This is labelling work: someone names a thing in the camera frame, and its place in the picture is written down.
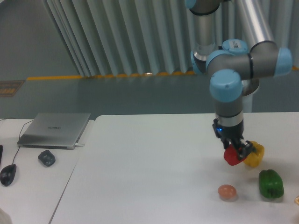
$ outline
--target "metal pipe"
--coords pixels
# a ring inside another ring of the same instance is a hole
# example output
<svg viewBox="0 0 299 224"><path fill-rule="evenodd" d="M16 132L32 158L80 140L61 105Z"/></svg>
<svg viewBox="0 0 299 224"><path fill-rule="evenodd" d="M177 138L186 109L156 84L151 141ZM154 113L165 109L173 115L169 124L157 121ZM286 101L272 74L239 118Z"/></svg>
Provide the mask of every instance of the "metal pipe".
<svg viewBox="0 0 299 224"><path fill-rule="evenodd" d="M274 41L270 26L263 14L259 0L235 1L248 47L264 41Z"/></svg>
<svg viewBox="0 0 299 224"><path fill-rule="evenodd" d="M202 61L205 61L215 48L214 16L214 13L204 16L193 15L197 43L193 53L197 59Z"/></svg>

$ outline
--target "floor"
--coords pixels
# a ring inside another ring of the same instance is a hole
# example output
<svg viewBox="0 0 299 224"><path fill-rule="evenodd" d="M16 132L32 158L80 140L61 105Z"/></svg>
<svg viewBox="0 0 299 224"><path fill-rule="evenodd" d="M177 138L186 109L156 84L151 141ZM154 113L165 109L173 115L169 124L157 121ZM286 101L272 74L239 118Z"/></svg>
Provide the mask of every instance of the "floor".
<svg viewBox="0 0 299 224"><path fill-rule="evenodd" d="M198 75L27 80L0 98L0 118L33 119L39 112L107 114L213 113L208 78ZM264 78L253 112L299 112L299 71Z"/></svg>

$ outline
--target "mouse cable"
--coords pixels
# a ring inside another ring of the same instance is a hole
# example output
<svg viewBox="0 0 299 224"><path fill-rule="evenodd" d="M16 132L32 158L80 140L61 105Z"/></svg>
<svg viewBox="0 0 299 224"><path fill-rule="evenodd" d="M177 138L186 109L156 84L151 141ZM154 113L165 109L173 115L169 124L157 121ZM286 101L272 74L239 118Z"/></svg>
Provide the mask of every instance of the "mouse cable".
<svg viewBox="0 0 299 224"><path fill-rule="evenodd" d="M4 119L1 119L0 121L7 120L7 119L15 119L15 118L4 118Z"/></svg>
<svg viewBox="0 0 299 224"><path fill-rule="evenodd" d="M33 120L31 120L31 121L28 121L27 123L25 123L24 125L23 125L23 127L22 127L22 129L21 129L21 131L20 131L20 133L19 133L19 140L20 140L20 137L21 137L21 132L22 132L22 130L23 130L23 128L24 128L24 126L26 125L26 124L28 124L28 123L30 123L30 122L32 122ZM15 157L17 156L17 154L18 154L18 152L19 152L19 150L20 150L20 146L19 146L19 148L18 148L18 151L15 153L15 155L14 155L14 159L15 159Z"/></svg>

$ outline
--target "laptop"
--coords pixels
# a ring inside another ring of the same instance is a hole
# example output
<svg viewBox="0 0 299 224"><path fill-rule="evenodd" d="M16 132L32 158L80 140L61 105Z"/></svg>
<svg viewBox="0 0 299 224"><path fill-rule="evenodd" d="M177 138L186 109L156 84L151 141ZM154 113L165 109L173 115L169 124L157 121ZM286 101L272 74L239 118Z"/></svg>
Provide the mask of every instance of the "laptop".
<svg viewBox="0 0 299 224"><path fill-rule="evenodd" d="M17 142L20 147L74 149L90 113L39 113Z"/></svg>

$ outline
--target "black computer mouse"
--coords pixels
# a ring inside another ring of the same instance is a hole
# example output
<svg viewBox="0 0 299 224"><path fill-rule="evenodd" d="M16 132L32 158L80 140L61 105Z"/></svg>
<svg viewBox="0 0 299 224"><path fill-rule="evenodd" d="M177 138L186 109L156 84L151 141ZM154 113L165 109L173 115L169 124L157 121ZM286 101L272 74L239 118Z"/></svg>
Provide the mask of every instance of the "black computer mouse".
<svg viewBox="0 0 299 224"><path fill-rule="evenodd" d="M15 164L4 167L0 172L0 182L6 187L9 186L14 181L16 171L17 165Z"/></svg>
<svg viewBox="0 0 299 224"><path fill-rule="evenodd" d="M49 167L51 166L55 161L55 156L49 151L43 151L42 153L39 154L38 159L46 166Z"/></svg>

